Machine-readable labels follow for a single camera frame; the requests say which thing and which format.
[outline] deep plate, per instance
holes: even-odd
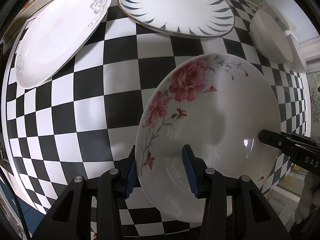
[[[54,0],[28,28],[17,50],[17,83],[40,85],[73,57],[105,16],[111,0]]]
[[[280,132],[280,114],[253,65],[228,54],[188,60],[160,83],[142,115],[135,148],[141,187],[161,212],[201,222],[204,199],[191,193],[182,147],[190,144],[224,176],[247,174],[262,187],[278,151],[259,142],[262,129]]]
[[[118,5],[137,23],[177,36],[219,37],[235,23],[225,0],[118,0]]]

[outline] black and white checkered surface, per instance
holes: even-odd
[[[7,112],[2,120],[6,120],[10,142],[6,147],[8,152],[11,149],[21,181],[40,212],[48,211],[76,175],[90,179],[118,167],[135,143],[152,92],[176,66],[200,54],[229,53],[252,63],[276,95],[281,130],[305,133],[300,75],[269,62],[255,49],[248,32],[255,6],[244,0],[226,1],[235,14],[234,30],[222,38],[197,40],[146,29],[126,17],[112,0],[104,21],[76,56],[34,89],[17,85],[14,54],[9,78],[4,81]],[[288,157],[280,153],[262,191],[269,191],[290,167]],[[95,231],[95,199],[92,206]],[[172,234],[199,226],[159,212],[138,181],[130,198],[119,202],[119,208],[125,236]]]

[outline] cable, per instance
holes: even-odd
[[[19,218],[21,220],[22,227],[23,227],[24,233],[26,235],[26,238],[27,238],[27,240],[31,240],[31,236],[30,236],[30,233],[29,233],[29,230],[28,230],[28,226],[27,226],[26,220],[24,219],[24,215],[23,215],[20,203],[18,201],[17,195],[15,194],[14,190],[12,189],[12,187],[11,187],[11,185],[10,185],[10,183],[9,183],[9,181],[8,181],[6,175],[4,174],[4,172],[3,172],[1,167],[0,167],[0,177],[4,181],[4,183],[7,186],[7,188],[9,189],[9,192],[10,192],[12,198],[13,198],[13,202],[17,207],[18,215],[19,215]]]

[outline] screw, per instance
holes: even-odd
[[[250,178],[249,178],[249,176],[247,176],[247,175],[241,176],[241,179],[242,179],[244,182],[249,182],[249,181],[250,181]]]
[[[214,174],[214,169],[213,168],[206,168],[205,173],[207,174]]]
[[[73,181],[74,181],[75,183],[79,183],[79,182],[82,181],[82,177],[81,177],[81,176],[76,176],[76,177],[73,179]]]
[[[111,175],[116,175],[116,174],[118,173],[118,169],[113,168],[113,169],[111,169],[111,170],[109,171],[109,173],[110,173]]]

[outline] white wall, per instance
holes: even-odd
[[[319,36],[313,24],[294,0],[270,0],[296,28],[293,32],[299,43]]]

